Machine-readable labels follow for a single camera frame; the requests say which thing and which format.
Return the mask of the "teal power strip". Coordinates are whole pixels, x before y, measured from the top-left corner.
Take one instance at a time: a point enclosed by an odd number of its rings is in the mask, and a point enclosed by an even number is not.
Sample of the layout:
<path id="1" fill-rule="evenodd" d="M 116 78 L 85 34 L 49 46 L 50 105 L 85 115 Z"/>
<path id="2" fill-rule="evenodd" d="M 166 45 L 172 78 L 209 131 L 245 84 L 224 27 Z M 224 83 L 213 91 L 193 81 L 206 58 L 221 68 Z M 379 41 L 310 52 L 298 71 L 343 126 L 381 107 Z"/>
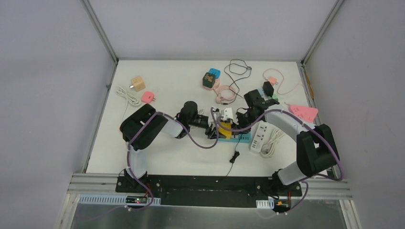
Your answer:
<path id="1" fill-rule="evenodd" d="M 250 133 L 244 133 L 244 134 L 238 134 L 238 135 L 231 135 L 229 139 L 225 138 L 220 138 L 220 142 L 232 142 L 232 143 L 250 143 L 251 142 L 251 134 Z"/>

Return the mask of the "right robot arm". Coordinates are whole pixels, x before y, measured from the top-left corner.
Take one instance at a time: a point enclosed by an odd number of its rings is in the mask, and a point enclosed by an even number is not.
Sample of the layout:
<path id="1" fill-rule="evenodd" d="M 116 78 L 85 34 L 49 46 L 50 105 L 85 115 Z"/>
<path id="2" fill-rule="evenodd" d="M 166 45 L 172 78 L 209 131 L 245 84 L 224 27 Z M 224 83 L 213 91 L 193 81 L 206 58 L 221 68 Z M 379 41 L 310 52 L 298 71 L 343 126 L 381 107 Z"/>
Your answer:
<path id="1" fill-rule="evenodd" d="M 339 154 L 331 128 L 314 125 L 286 110 L 278 101 L 265 99 L 255 89 L 244 95 L 248 106 L 245 113 L 237 112 L 240 131 L 250 129 L 255 123 L 264 121 L 274 125 L 296 142 L 296 160 L 275 172 L 271 189 L 276 195 L 284 195 L 290 185 L 304 181 L 333 167 L 341 166 Z"/>

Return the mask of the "pink cube socket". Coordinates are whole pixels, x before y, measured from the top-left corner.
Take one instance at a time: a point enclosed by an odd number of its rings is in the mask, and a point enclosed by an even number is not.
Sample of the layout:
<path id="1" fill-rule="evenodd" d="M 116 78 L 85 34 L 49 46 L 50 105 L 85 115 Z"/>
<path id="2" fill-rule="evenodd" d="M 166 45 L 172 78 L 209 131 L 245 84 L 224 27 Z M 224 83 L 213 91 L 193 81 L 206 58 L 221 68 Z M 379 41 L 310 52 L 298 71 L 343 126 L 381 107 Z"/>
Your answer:
<path id="1" fill-rule="evenodd" d="M 141 101 L 143 103 L 150 104 L 151 102 L 155 101 L 155 94 L 153 92 L 146 91 L 143 93 Z"/>

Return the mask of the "yellow cube socket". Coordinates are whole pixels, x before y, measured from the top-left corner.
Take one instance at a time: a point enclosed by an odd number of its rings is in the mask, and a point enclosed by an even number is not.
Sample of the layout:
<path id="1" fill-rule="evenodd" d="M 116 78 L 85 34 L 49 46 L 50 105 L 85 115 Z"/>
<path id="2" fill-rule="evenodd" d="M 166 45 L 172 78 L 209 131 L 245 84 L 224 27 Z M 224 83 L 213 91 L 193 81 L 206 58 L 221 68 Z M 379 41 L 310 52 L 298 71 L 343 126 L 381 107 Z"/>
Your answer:
<path id="1" fill-rule="evenodd" d="M 220 124 L 227 129 L 231 129 L 232 127 L 232 123 L 220 122 Z M 219 134 L 221 140 L 230 140 L 232 136 L 232 131 L 228 131 L 223 129 L 222 127 L 219 127 Z"/>

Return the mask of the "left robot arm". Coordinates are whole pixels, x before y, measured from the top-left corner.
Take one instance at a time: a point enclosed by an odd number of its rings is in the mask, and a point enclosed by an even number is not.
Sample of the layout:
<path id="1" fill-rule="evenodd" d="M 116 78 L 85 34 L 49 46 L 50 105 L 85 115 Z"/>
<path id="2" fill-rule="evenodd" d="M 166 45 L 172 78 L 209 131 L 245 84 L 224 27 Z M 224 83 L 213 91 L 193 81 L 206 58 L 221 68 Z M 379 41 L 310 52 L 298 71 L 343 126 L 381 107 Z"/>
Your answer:
<path id="1" fill-rule="evenodd" d="M 127 186 L 134 193 L 140 193 L 146 186 L 147 170 L 145 168 L 145 149 L 155 140 L 159 133 L 168 134 L 176 139 L 190 135 L 192 127 L 202 128 L 209 139 L 219 141 L 217 118 L 221 112 L 211 107 L 209 115 L 198 111 L 197 103 L 187 101 L 174 116 L 158 112 L 150 104 L 143 105 L 125 119 L 119 127 L 127 148 L 127 167 L 124 176 Z"/>

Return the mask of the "beige dragon cube adapter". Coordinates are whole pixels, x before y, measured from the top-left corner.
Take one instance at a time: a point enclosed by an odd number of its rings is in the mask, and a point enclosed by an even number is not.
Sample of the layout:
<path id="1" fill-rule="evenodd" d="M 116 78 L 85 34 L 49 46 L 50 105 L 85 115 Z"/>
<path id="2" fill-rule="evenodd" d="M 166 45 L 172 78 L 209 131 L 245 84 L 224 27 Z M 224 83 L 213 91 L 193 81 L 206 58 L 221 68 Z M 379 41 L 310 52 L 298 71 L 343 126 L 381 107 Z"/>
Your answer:
<path id="1" fill-rule="evenodd" d="M 131 85 L 129 86 L 130 89 L 132 89 L 132 90 L 134 90 L 136 92 L 142 91 L 142 90 L 144 90 L 146 88 L 145 82 L 144 82 L 144 80 L 143 80 L 143 78 L 141 76 L 137 76 L 135 78 L 132 78 L 130 80 L 130 82 L 131 82 Z"/>

